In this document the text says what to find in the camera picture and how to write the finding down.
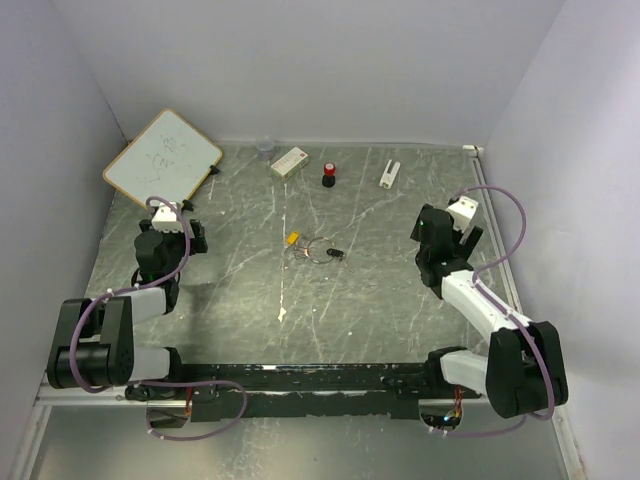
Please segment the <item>black key fob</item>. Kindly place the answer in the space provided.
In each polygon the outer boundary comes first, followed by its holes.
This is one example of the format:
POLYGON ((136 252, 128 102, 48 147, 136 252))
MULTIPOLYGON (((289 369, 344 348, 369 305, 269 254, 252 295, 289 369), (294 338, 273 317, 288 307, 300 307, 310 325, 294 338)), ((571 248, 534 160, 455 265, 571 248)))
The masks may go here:
POLYGON ((342 250, 336 248, 328 248, 326 250, 327 261, 331 262, 333 260, 343 260, 345 257, 345 253, 342 250))

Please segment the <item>metal keyring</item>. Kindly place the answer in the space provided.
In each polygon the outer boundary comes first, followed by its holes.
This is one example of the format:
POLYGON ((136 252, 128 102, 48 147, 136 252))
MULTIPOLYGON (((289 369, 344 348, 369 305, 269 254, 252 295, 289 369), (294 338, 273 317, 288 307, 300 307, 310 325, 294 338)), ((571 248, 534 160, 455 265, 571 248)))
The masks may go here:
POLYGON ((315 237, 305 247, 306 257, 314 264, 322 265, 333 261, 333 257, 327 253, 334 248, 334 243, 327 237, 315 237))

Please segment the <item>silver keys bunch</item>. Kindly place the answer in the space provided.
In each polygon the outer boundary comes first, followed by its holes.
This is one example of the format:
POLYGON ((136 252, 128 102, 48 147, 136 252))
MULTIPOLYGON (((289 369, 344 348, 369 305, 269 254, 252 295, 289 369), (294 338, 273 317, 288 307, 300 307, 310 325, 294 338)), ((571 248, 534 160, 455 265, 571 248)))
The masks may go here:
POLYGON ((292 254, 295 259, 310 260, 309 248, 304 245, 292 244, 285 249, 286 254, 292 254))

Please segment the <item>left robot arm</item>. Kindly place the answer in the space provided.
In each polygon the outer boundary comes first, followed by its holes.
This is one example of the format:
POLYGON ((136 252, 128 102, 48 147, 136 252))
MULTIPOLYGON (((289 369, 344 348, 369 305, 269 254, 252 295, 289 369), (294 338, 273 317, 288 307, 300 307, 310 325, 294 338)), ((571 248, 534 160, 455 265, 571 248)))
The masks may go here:
POLYGON ((141 233, 134 240, 137 270, 124 293, 101 301, 90 309, 90 298, 69 299, 62 303, 46 375, 56 389, 76 388, 79 382, 70 365, 71 340, 78 322, 86 321, 76 346, 76 368, 91 388, 121 386, 148 374, 150 386, 162 398, 181 395, 187 385, 175 348, 136 348, 134 325, 168 314, 177 304, 183 258, 208 251, 205 229, 191 219, 186 231, 162 232, 150 220, 140 222, 141 233))

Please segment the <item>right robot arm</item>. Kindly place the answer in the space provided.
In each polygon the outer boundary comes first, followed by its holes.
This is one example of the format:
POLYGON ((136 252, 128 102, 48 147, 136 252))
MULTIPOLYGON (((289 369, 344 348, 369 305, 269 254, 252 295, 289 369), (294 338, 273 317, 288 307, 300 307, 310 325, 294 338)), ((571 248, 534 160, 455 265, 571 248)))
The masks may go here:
POLYGON ((534 322, 497 297, 468 259, 482 229, 473 225, 475 201, 462 197, 446 209, 424 205, 411 239, 423 284, 454 307, 488 343, 486 355, 463 347, 430 353, 426 390, 448 396, 457 386, 485 396, 502 418, 551 414, 569 399, 559 333, 534 322))

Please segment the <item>white plastic clip tool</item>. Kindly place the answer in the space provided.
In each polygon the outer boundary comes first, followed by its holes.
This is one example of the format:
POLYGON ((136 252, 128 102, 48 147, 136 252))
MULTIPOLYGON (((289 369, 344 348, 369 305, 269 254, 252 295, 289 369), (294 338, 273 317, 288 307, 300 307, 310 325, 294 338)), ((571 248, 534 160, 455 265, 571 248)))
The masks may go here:
POLYGON ((384 189, 390 189, 400 170, 401 164, 398 161, 389 159, 387 165, 381 175, 379 186, 384 189))

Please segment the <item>red black stamp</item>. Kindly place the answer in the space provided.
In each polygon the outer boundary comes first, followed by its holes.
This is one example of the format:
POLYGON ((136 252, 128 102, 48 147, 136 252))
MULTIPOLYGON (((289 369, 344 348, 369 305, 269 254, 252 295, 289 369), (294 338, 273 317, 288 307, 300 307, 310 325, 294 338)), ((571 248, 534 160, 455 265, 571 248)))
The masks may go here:
POLYGON ((333 162, 328 162, 323 167, 322 185, 325 188, 332 188, 336 183, 336 166, 333 162))

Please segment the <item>clear plastic cup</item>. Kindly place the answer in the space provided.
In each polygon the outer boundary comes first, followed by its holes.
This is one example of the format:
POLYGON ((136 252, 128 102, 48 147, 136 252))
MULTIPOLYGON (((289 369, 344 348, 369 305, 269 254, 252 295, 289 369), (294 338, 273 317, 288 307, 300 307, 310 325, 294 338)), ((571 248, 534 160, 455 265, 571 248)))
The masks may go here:
POLYGON ((275 144, 271 139, 263 138, 256 142, 256 149, 261 159, 270 161, 275 152, 275 144))

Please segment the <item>green white small box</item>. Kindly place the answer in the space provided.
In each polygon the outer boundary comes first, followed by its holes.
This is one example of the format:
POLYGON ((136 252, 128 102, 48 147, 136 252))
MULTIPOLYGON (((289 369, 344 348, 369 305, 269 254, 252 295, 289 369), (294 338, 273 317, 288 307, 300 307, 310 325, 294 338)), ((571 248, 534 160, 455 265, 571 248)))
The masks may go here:
POLYGON ((281 158, 275 161, 271 166, 271 172, 281 179, 287 181, 301 168, 303 168, 309 161, 309 156, 306 152, 298 147, 293 147, 281 158))

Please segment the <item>small whiteboard with yellow frame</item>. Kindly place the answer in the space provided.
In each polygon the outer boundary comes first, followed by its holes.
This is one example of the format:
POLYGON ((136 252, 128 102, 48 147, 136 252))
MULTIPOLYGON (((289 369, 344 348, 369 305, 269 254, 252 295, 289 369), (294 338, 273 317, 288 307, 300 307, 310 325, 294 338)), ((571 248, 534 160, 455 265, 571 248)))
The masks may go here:
POLYGON ((190 199, 223 157, 175 110, 163 109, 105 168, 103 179, 135 203, 190 199))

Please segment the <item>white corner bracket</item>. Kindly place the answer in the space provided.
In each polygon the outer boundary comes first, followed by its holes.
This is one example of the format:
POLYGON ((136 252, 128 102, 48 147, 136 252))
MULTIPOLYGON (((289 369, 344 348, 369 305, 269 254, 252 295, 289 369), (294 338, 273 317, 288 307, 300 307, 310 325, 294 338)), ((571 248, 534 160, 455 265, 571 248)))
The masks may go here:
POLYGON ((463 145, 462 148, 467 151, 475 152, 478 155, 484 152, 484 148, 477 145, 467 144, 467 145, 463 145))

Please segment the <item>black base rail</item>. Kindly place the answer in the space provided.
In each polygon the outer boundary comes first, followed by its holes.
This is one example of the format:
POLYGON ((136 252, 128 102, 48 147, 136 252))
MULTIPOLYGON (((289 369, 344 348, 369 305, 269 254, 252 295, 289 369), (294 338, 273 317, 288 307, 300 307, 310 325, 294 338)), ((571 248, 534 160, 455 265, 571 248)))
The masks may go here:
POLYGON ((132 401, 188 400, 191 420, 387 416, 414 420, 427 401, 454 398, 456 387, 424 363, 185 364, 161 387, 128 386, 132 401))

